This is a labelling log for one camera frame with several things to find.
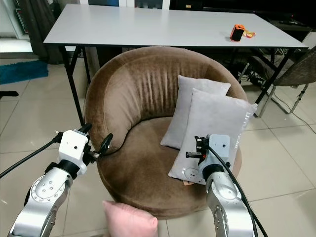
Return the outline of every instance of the chair backrest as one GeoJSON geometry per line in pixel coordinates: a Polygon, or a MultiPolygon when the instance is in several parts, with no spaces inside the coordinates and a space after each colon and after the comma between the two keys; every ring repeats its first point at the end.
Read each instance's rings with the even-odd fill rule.
{"type": "Polygon", "coordinates": [[[291,86],[303,85],[316,81],[316,46],[309,50],[300,60],[293,64],[275,85],[291,86]]]}
{"type": "Polygon", "coordinates": [[[128,131],[139,122],[173,116],[178,75],[229,82],[229,96],[247,100],[234,76],[218,62],[182,48],[143,47],[106,63],[94,76],[87,93],[84,118],[91,122],[97,149],[109,132],[109,153],[118,150],[128,131]]]}

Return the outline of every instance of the tag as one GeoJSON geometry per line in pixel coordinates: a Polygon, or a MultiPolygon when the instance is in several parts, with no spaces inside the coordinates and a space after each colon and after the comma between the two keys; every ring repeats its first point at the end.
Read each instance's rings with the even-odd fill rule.
{"type": "Polygon", "coordinates": [[[188,186],[188,185],[191,185],[191,184],[194,184],[194,183],[190,182],[190,181],[183,180],[183,184],[184,184],[184,186],[188,186]]]}

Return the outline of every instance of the pink pillow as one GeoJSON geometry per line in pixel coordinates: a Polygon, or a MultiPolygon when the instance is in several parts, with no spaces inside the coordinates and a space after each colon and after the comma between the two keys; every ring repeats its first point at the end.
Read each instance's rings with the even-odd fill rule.
{"type": "Polygon", "coordinates": [[[111,237],[158,237],[158,220],[127,204],[103,201],[111,237]]]}

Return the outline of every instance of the pillow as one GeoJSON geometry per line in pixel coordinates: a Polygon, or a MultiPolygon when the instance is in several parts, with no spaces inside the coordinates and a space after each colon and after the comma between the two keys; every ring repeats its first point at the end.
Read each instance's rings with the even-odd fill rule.
{"type": "Polygon", "coordinates": [[[194,136],[208,134],[230,136],[230,169],[233,169],[240,135],[246,128],[249,118],[256,112],[257,104],[229,96],[211,95],[196,89],[192,90],[192,101],[188,127],[181,150],[169,172],[169,176],[198,184],[205,184],[198,173],[198,159],[186,158],[186,152],[196,152],[194,136]]]}
{"type": "Polygon", "coordinates": [[[161,145],[180,149],[188,123],[193,87],[210,94],[226,95],[231,87],[229,83],[209,79],[194,79],[178,76],[178,99],[169,128],[161,145]]]}
{"type": "Polygon", "coordinates": [[[103,201],[111,237],[158,237],[158,220],[127,204],[103,201]]]}

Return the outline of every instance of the table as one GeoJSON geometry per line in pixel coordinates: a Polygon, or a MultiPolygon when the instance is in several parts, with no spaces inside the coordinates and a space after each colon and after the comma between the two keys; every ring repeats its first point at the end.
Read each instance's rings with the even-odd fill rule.
{"type": "Polygon", "coordinates": [[[275,73],[268,81],[256,103],[259,103],[276,79],[289,56],[296,50],[307,48],[304,44],[277,27],[249,13],[204,12],[143,9],[132,7],[68,4],[47,35],[44,43],[58,45],[63,55],[69,83],[77,112],[83,124],[82,112],[73,79],[77,56],[82,51],[88,82],[90,82],[84,47],[117,46],[140,47],[165,45],[177,47],[230,47],[251,48],[264,58],[257,48],[288,48],[289,51],[278,67],[267,59],[275,73]],[[243,24],[256,36],[230,41],[234,24],[243,24]],[[69,62],[65,46],[76,46],[69,62]]]}

